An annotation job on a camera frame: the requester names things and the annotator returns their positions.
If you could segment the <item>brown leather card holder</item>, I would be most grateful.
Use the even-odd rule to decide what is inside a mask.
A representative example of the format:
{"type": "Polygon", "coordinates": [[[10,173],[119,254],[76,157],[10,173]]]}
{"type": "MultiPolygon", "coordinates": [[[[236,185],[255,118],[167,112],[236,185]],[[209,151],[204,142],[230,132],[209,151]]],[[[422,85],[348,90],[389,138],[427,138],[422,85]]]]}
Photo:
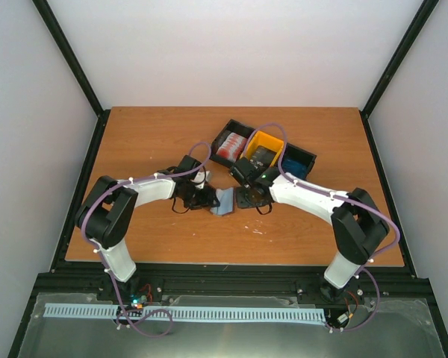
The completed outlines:
{"type": "Polygon", "coordinates": [[[234,212],[234,187],[217,189],[216,197],[219,203],[210,209],[213,215],[226,216],[234,212]]]}

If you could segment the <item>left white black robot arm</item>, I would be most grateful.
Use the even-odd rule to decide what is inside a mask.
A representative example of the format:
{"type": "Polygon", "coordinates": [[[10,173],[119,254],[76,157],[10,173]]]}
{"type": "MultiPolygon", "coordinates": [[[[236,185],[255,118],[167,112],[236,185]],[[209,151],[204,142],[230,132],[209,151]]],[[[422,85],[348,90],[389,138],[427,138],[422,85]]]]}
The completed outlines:
{"type": "Polygon", "coordinates": [[[181,199],[184,210],[213,209],[220,205],[217,190],[208,183],[205,165],[185,155],[177,166],[141,179],[115,180],[101,176],[75,215],[75,226],[94,246],[105,272],[113,277],[114,291],[124,300],[139,295],[140,281],[133,277],[125,235],[134,209],[154,201],[181,199]]]}

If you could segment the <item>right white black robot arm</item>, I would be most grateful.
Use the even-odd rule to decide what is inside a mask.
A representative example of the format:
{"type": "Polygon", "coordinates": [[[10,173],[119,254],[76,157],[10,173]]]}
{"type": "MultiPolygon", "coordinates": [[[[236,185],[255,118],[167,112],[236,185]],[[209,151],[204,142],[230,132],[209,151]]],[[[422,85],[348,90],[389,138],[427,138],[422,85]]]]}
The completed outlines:
{"type": "Polygon", "coordinates": [[[271,204],[295,207],[331,225],[337,253],[324,271],[324,279],[336,289],[343,289],[350,282],[389,234],[387,220],[361,188],[335,191],[290,173],[279,173],[276,168],[251,178],[233,169],[231,176],[242,186],[257,190],[271,204]]]}

